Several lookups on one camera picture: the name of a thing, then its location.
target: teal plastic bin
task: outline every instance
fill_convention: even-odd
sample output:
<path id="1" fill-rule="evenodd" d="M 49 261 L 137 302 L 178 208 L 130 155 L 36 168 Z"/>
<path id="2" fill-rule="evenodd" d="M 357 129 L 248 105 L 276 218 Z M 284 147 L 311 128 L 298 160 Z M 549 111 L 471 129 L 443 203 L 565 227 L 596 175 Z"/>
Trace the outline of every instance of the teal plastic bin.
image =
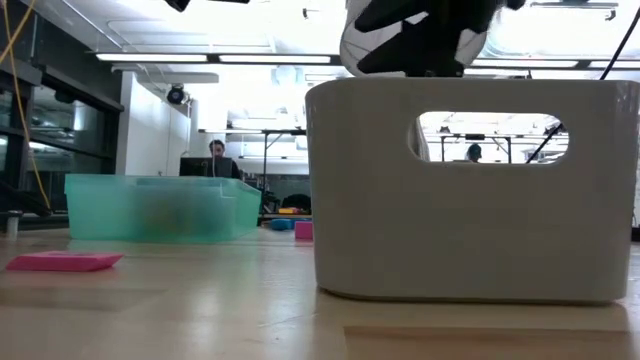
<path id="1" fill-rule="evenodd" d="M 71 237 L 156 243 L 214 243 L 257 227 L 260 191 L 205 177 L 66 177 Z"/>

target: desk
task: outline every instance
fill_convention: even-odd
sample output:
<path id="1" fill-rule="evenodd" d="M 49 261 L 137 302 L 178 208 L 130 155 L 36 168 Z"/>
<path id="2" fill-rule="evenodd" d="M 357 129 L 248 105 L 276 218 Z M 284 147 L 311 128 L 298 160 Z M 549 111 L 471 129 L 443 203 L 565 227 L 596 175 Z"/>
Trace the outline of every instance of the desk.
<path id="1" fill-rule="evenodd" d="M 425 359 L 407 353 L 425 351 L 425 338 L 437 343 L 432 350 L 446 352 L 433 357 L 438 360 L 475 358 L 449 350 L 524 351 L 528 356 L 488 358 L 540 358 L 544 351 L 566 350 L 563 339 L 576 338 L 589 340 L 594 359 L 602 358 L 598 349 L 613 351 L 607 359 L 621 359 L 629 354 L 615 351 L 640 345 L 633 334 L 640 326 L 637 246 L 629 296 L 590 308 L 344 300 L 316 290 L 313 248 L 291 233 L 259 230 L 212 246 L 67 239 L 61 230 L 22 233 L 17 247 L 0 245 L 0 265 L 18 253 L 49 249 L 127 255 L 115 269 L 97 273 L 1 272 L 3 360 L 408 360 Z M 597 331 L 556 332 L 567 329 Z M 521 336 L 514 340 L 513 334 Z"/>

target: ceiling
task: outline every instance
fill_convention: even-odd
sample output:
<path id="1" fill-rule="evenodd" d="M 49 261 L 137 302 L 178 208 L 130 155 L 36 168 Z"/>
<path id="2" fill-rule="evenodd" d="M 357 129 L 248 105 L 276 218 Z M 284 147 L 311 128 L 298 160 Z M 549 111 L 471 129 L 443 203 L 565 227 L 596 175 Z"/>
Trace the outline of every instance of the ceiling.
<path id="1" fill-rule="evenodd" d="M 484 56 L 608 58 L 640 0 L 618 0 L 613 18 L 608 8 L 558 9 L 534 6 L 533 0 L 527 3 L 518 12 L 498 13 Z M 38 0 L 36 10 L 99 52 L 338 54 L 346 19 L 345 0 L 252 0 L 248 5 L 192 0 L 183 13 L 162 0 Z M 628 44 L 623 57 L 640 58 L 640 29 Z M 141 78 L 161 74 L 159 80 L 154 76 L 159 92 L 169 82 L 162 80 L 166 74 L 217 74 L 220 84 L 215 86 L 225 89 L 230 120 L 264 120 L 281 114 L 300 117 L 304 113 L 302 99 L 310 86 L 348 75 L 343 67 L 335 66 L 176 64 L 130 69 L 139 72 Z M 532 75 L 595 78 L 599 72 L 533 71 Z M 640 76 L 613 72 L 611 78 L 638 80 Z M 207 96 L 206 88 L 200 87 L 197 92 Z M 450 122 L 460 123 L 456 118 L 460 115 L 454 115 Z M 486 126 L 512 120 L 506 117 L 496 123 L 493 117 Z M 527 123 L 534 127 L 544 121 L 541 118 Z"/>

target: person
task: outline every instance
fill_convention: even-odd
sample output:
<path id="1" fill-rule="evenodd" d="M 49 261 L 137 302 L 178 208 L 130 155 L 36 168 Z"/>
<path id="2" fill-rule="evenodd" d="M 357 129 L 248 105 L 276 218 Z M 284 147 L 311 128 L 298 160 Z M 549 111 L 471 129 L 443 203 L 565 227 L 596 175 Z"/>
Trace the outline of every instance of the person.
<path id="1" fill-rule="evenodd" d="M 467 149 L 467 159 L 471 162 L 477 163 L 482 159 L 482 148 L 478 144 L 471 144 Z"/>
<path id="2" fill-rule="evenodd" d="M 209 143 L 209 151 L 211 151 L 212 156 L 224 156 L 224 152 L 226 148 L 224 143 L 220 140 L 213 140 Z M 235 161 L 231 160 L 231 178 L 242 180 L 242 174 L 240 174 L 240 169 L 238 168 L 238 164 Z"/>

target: white wall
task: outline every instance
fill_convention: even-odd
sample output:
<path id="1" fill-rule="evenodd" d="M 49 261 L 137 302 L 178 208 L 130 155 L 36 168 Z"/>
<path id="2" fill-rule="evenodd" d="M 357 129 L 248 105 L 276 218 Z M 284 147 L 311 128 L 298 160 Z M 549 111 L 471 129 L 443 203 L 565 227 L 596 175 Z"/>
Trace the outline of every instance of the white wall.
<path id="1" fill-rule="evenodd" d="M 227 97 L 220 84 L 186 84 L 185 90 L 195 99 L 193 113 L 198 129 L 227 128 Z"/>
<path id="2" fill-rule="evenodd" d="M 189 149 L 191 120 L 123 73 L 116 173 L 176 176 Z"/>
<path id="3" fill-rule="evenodd" d="M 211 156 L 209 143 L 214 139 L 224 141 L 224 134 L 205 134 L 199 129 L 223 130 L 227 128 L 226 108 L 209 102 L 206 98 L 196 98 L 191 103 L 191 135 L 189 137 L 189 157 Z"/>

